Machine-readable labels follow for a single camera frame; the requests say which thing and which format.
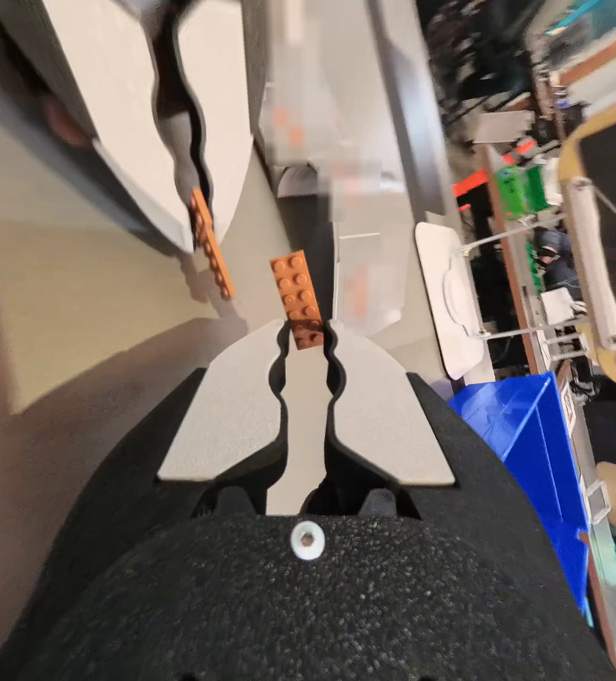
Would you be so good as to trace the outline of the clear display stand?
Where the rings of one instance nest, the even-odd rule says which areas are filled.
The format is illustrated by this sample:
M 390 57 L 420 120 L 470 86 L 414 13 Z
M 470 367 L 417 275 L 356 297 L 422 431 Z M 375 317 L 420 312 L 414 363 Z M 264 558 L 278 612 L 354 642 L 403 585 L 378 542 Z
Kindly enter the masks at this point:
M 568 217 L 577 235 L 577 258 L 587 274 L 588 299 L 600 345 L 616 351 L 616 296 L 603 249 L 599 204 L 616 218 L 616 205 L 585 176 L 567 184 Z

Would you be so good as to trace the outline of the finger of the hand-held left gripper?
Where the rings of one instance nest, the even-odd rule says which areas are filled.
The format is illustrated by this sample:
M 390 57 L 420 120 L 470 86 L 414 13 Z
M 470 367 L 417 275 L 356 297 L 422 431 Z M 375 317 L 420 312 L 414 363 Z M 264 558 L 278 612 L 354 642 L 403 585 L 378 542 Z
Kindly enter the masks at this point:
M 241 3 L 194 1 L 178 23 L 177 39 L 184 80 L 200 113 L 209 208 L 222 243 L 252 149 Z
M 92 145 L 181 253 L 191 196 L 213 195 L 213 1 L 44 1 Z

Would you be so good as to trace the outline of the person's left hand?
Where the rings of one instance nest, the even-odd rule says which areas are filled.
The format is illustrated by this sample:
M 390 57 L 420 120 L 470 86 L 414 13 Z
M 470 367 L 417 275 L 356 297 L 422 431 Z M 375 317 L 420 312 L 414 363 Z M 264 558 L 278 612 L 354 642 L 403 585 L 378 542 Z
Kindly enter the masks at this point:
M 37 102 L 44 122 L 53 135 L 73 148 L 92 148 L 91 138 L 77 125 L 56 97 L 41 95 Z

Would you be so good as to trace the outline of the green box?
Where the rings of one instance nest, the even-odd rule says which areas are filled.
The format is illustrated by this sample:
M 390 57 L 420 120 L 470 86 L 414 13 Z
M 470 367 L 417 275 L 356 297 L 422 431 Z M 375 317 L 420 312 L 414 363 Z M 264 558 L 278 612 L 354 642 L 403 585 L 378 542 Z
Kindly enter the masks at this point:
M 496 172 L 495 178 L 507 220 L 535 215 L 550 208 L 540 166 L 505 166 Z

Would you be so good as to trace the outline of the wide brown toy brick plate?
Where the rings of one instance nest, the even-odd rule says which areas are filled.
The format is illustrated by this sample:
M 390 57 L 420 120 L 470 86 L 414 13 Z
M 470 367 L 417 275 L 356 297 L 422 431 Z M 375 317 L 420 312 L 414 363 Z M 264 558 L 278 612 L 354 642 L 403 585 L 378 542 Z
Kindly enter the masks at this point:
M 297 349 L 322 346 L 323 321 L 304 251 L 274 258 L 270 268 Z

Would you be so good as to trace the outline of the narrow brown toy brick plate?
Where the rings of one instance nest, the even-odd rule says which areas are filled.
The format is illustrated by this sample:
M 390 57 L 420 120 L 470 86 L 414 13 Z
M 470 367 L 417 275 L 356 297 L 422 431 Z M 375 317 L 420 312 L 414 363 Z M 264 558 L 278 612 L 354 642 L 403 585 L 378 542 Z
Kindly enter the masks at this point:
M 221 297 L 227 301 L 235 299 L 235 287 L 215 235 L 212 215 L 199 187 L 192 190 L 189 210 L 195 244 L 202 249 L 209 263 Z

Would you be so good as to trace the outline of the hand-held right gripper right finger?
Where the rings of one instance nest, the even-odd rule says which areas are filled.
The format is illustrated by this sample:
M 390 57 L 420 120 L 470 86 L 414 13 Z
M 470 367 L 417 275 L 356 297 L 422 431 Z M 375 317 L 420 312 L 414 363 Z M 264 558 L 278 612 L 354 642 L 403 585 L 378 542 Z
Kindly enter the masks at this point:
M 403 366 L 386 350 L 331 320 L 326 333 L 325 466 L 348 486 L 453 486 L 453 471 Z

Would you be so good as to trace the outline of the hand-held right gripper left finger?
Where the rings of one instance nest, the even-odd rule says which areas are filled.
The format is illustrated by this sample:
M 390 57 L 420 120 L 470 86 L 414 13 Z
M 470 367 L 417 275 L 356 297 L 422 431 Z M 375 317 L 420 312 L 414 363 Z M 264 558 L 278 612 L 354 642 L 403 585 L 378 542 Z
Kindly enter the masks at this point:
M 157 473 L 165 482 L 212 482 L 285 465 L 289 324 L 268 322 L 222 351 L 205 370 Z

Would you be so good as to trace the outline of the open instruction booklet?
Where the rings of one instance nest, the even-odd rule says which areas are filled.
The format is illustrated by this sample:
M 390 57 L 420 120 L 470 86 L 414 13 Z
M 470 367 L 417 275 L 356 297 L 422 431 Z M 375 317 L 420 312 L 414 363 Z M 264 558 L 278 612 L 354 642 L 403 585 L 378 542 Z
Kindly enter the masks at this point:
M 409 203 L 367 1 L 267 1 L 259 136 L 279 198 L 328 209 L 332 316 L 363 336 L 398 322 Z

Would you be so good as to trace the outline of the white rounded panel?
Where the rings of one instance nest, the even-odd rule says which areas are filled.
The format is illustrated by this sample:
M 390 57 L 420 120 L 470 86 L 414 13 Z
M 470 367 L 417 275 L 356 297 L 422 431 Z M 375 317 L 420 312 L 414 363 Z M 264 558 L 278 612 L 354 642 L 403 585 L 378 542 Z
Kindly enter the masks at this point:
M 415 246 L 443 366 L 458 381 L 483 361 L 486 350 L 471 267 L 450 227 L 418 223 Z

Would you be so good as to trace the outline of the blue plastic bin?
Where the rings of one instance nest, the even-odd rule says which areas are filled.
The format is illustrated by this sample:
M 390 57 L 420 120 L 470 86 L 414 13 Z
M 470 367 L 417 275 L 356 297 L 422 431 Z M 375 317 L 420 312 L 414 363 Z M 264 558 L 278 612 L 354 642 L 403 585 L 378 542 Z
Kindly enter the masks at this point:
M 545 372 L 466 386 L 451 408 L 488 444 L 542 521 L 586 615 L 589 520 L 556 375 Z

